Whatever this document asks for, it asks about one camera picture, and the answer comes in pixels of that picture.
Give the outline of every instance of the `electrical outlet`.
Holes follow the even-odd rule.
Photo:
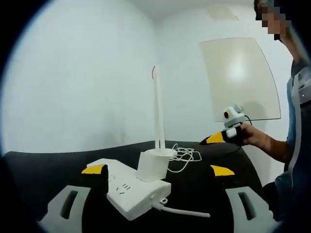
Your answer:
[[[144,182],[136,178],[136,170],[114,159],[100,159],[89,166],[108,166],[107,199],[128,220],[134,220],[152,208],[154,203],[171,193],[171,184],[164,181]]]

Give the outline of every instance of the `white wall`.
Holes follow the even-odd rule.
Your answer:
[[[239,21],[213,21],[206,9],[191,9],[170,16],[156,25],[158,58],[164,73],[165,133],[169,140],[200,141],[224,128],[215,123],[206,67],[199,43],[230,38],[254,37],[274,76],[280,99],[281,119],[256,121],[254,126],[272,137],[285,140],[288,131],[286,83],[292,58],[286,48],[255,21],[251,7],[231,5]],[[283,165],[255,147],[244,147],[262,184],[273,181]]]
[[[54,0],[12,54],[2,148],[67,152],[153,139],[153,23],[126,0]]]

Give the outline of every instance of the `black tablecloth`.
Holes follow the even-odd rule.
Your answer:
[[[212,218],[182,216],[151,210],[134,221],[127,221],[98,192],[91,192],[84,211],[84,230],[99,228],[117,230],[120,227],[147,230],[145,225],[158,230],[205,230],[213,232],[233,229],[232,212],[225,194],[226,188],[249,186],[263,195],[260,180],[249,158],[239,147],[221,143],[199,146],[193,142],[166,143],[168,148],[194,148],[202,155],[201,162],[189,163],[181,173],[168,172],[165,181],[172,184],[167,207],[210,213]],[[48,203],[68,184],[79,177],[88,163],[101,158],[117,159],[137,169],[141,151],[154,148],[154,142],[138,143],[117,148],[73,153],[19,153],[9,152],[4,159],[10,168],[15,184],[31,215],[40,220],[47,213]],[[178,169],[183,162],[170,162]],[[210,165],[224,166],[235,172],[233,177],[214,177]]]

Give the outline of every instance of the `power strip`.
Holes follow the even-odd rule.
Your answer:
[[[170,183],[141,181],[136,178],[135,169],[115,159],[100,159],[87,167],[100,164],[108,165],[107,199],[129,221],[146,213],[171,193]]]

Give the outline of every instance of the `person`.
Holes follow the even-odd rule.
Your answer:
[[[281,11],[281,6],[278,5],[276,7],[276,0],[255,0],[254,9],[256,20],[261,20],[262,26],[267,28],[268,33],[274,34],[275,40],[279,40],[293,57],[291,77],[287,83],[290,118],[287,140],[276,140],[249,124],[242,124],[241,126],[243,143],[245,145],[258,147],[273,159],[285,164],[284,173],[278,176],[274,182],[267,184],[263,188],[265,199],[269,204],[270,210],[274,213],[274,218],[277,221],[281,221],[285,218],[286,213],[288,213],[291,206],[291,199],[293,198],[292,174],[288,172],[288,166],[293,157],[296,140],[296,116],[292,99],[294,77],[305,67],[308,67],[308,64],[299,55],[297,44],[289,29],[288,21],[286,21],[285,15]]]

